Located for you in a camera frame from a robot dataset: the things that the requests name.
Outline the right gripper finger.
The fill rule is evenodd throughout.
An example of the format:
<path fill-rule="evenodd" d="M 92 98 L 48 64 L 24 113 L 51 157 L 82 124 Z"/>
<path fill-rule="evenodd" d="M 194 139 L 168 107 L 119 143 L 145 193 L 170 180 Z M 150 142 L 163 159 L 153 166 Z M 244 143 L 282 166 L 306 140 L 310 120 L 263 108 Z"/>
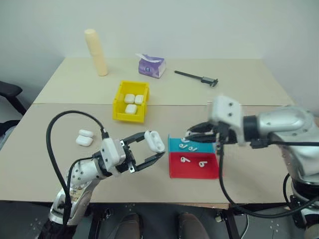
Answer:
<path fill-rule="evenodd" d="M 212 125 L 210 122 L 202 122 L 199 124 L 196 124 L 192 127 L 190 127 L 187 131 L 187 135 L 193 135 L 193 134 L 213 134 L 214 125 Z"/>
<path fill-rule="evenodd" d="M 196 133 L 186 136 L 185 139 L 198 143 L 214 143 L 216 142 L 216 134 Z"/>

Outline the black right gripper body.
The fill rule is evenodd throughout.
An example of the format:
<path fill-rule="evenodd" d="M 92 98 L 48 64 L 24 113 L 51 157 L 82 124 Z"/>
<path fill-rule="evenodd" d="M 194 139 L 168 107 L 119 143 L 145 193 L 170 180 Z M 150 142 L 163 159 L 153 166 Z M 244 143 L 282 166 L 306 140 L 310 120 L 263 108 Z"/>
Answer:
<path fill-rule="evenodd" d="M 234 130 L 230 128 L 229 124 L 218 122 L 213 126 L 213 132 L 215 134 L 215 141 L 223 144 L 236 144 L 237 137 Z"/>

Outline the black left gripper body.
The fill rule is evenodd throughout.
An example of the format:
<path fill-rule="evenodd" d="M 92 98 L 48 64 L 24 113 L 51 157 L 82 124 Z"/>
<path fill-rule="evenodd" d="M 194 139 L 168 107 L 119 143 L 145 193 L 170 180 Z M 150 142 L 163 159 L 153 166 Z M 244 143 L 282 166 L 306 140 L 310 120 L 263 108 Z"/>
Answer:
<path fill-rule="evenodd" d="M 138 170 L 136 166 L 135 157 L 132 151 L 130 150 L 130 146 L 124 140 L 121 140 L 120 143 L 125 153 L 125 159 L 122 163 L 116 166 L 117 171 L 120 173 L 126 171 L 129 171 L 130 173 L 137 172 Z"/>

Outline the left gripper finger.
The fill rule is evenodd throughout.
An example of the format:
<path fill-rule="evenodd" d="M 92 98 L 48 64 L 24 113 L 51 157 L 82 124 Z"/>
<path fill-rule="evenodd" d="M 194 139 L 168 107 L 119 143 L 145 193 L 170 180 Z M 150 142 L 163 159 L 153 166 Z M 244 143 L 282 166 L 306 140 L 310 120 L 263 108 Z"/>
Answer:
<path fill-rule="evenodd" d="M 135 171 L 142 171 L 150 166 L 152 166 L 153 164 L 155 164 L 163 155 L 165 154 L 165 152 L 162 153 L 157 153 L 147 159 L 145 159 L 144 163 L 140 164 L 140 165 L 136 165 L 135 166 Z"/>
<path fill-rule="evenodd" d="M 140 142 L 145 139 L 145 132 L 138 132 L 123 139 L 123 144 L 129 146 L 133 142 Z"/>

